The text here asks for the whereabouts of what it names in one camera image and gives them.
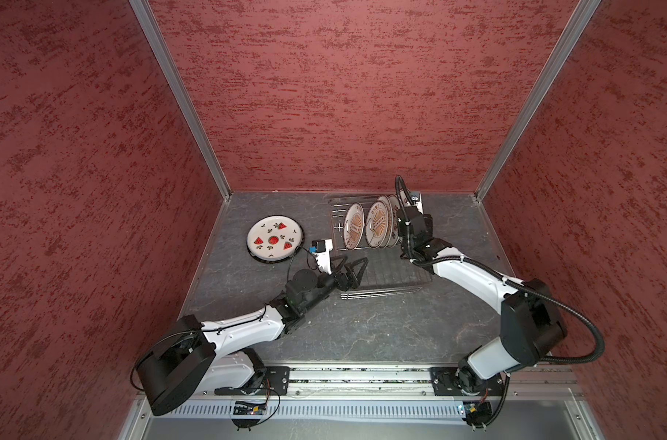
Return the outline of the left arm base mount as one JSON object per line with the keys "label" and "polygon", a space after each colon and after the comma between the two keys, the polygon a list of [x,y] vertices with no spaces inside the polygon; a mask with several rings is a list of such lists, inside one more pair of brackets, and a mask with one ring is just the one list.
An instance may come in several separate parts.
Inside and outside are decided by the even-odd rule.
{"label": "left arm base mount", "polygon": [[240,388],[223,387],[214,390],[218,396],[270,396],[282,397],[289,389],[291,368],[270,366],[260,368],[247,384]]}

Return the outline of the sunburst green rim plate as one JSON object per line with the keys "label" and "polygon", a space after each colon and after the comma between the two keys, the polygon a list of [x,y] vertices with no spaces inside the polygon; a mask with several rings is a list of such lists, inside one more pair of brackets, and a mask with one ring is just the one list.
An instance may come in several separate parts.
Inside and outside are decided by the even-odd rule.
{"label": "sunburst green rim plate", "polygon": [[378,199],[368,211],[366,224],[366,241],[370,248],[378,249],[388,243],[389,211],[386,202]]}

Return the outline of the corner aluminium profile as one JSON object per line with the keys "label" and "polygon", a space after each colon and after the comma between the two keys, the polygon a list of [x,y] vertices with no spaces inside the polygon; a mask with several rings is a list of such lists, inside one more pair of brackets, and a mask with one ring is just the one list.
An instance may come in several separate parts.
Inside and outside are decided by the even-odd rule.
{"label": "corner aluminium profile", "polygon": [[564,64],[595,15],[595,12],[597,12],[600,4],[600,0],[580,0],[577,2],[560,37],[553,46],[546,63],[533,84],[527,99],[507,132],[507,136],[503,140],[498,153],[474,192],[474,198],[476,198],[479,204],[483,203],[496,179],[498,179],[504,165],[518,145],[523,133],[529,126],[529,123],[532,121],[559,73],[562,71]]}
{"label": "corner aluminium profile", "polygon": [[147,42],[153,51],[153,55],[168,82],[168,86],[175,98],[179,110],[183,115],[191,135],[196,141],[201,156],[216,183],[221,197],[225,202],[230,202],[232,198],[232,189],[227,181],[223,168],[219,163],[212,143],[206,133],[206,130],[199,119],[198,112],[188,94],[188,90],[179,74],[179,69],[169,52],[168,44],[162,35],[155,14],[151,5],[146,0],[130,0],[129,4],[135,13],[140,28],[142,29]]}

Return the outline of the aluminium front rail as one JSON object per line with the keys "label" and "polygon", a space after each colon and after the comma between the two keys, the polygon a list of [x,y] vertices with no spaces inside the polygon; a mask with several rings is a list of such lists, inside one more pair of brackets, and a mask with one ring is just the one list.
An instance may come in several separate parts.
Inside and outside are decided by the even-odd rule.
{"label": "aluminium front rail", "polygon": [[[289,389],[282,397],[291,399],[447,399],[479,401],[483,398],[536,401],[568,401],[584,399],[577,377],[568,366],[540,365],[515,372],[511,379],[502,379],[505,390],[499,397],[435,396],[430,383],[432,367],[453,365],[423,364],[341,364],[290,363],[273,364],[291,368]],[[189,399],[210,398],[215,389],[240,388],[256,375],[256,371],[270,366],[249,367],[238,365],[235,359],[223,359],[208,367],[201,382],[193,388],[177,388],[177,404]]]}

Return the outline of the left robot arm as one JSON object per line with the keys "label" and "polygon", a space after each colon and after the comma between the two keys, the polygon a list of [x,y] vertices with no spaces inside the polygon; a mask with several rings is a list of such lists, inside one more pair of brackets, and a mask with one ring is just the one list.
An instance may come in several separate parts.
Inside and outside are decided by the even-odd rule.
{"label": "left robot arm", "polygon": [[197,393],[267,392],[267,367],[254,346],[292,333],[333,291],[360,287],[367,258],[338,257],[336,263],[330,271],[300,269],[255,312],[221,321],[179,318],[135,361],[131,385],[144,393],[155,416],[171,413]]}

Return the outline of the right corner aluminium profile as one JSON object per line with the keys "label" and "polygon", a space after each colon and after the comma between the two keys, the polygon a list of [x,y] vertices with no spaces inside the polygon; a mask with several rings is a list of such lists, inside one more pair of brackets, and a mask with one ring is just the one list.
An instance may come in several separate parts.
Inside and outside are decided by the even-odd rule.
{"label": "right corner aluminium profile", "polygon": [[533,84],[527,99],[507,132],[507,136],[503,140],[498,153],[474,192],[474,198],[476,198],[479,204],[483,203],[496,179],[498,179],[504,165],[518,145],[523,133],[529,126],[529,123],[532,121],[559,73],[562,71],[564,64],[595,15],[595,12],[597,12],[600,4],[600,0],[580,0],[577,2],[560,37],[553,46],[546,63]]}

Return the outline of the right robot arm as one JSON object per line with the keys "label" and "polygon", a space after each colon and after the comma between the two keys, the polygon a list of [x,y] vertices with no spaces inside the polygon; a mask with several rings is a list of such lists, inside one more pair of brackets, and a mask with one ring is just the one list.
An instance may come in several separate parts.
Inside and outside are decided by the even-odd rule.
{"label": "right robot arm", "polygon": [[405,259],[465,289],[500,317],[498,336],[458,363],[455,382],[463,393],[479,394],[501,372],[537,364],[567,336],[560,310],[539,280],[509,277],[434,238],[432,217],[415,207],[397,210],[397,230]]}

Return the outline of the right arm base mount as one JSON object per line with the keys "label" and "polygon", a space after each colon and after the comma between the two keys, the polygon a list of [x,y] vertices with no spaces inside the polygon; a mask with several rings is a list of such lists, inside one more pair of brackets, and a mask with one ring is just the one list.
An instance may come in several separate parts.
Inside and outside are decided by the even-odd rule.
{"label": "right arm base mount", "polygon": [[429,372],[435,396],[499,397],[505,390],[500,374],[482,379],[469,367],[432,367]]}

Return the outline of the small sunburst plate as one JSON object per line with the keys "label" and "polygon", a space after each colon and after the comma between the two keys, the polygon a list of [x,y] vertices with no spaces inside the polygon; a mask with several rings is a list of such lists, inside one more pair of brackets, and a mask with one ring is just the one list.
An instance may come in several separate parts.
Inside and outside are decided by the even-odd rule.
{"label": "small sunburst plate", "polygon": [[342,237],[346,249],[356,249],[364,236],[364,209],[360,203],[352,203],[344,218]]}

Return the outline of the left corner aluminium profile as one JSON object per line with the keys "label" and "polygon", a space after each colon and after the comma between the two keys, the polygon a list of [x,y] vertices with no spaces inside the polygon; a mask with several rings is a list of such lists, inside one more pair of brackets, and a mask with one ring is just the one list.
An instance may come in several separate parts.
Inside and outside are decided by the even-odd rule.
{"label": "left corner aluminium profile", "polygon": [[223,168],[219,163],[212,143],[206,133],[206,130],[199,119],[198,112],[188,94],[188,90],[179,74],[179,69],[169,52],[168,44],[162,35],[155,14],[151,5],[146,0],[130,0],[129,4],[135,13],[140,28],[142,29],[147,42],[153,51],[153,55],[168,82],[168,86],[175,98],[179,110],[183,115],[191,135],[196,141],[201,156],[216,183],[221,197],[225,202],[230,202],[232,198],[232,189],[227,181]]}

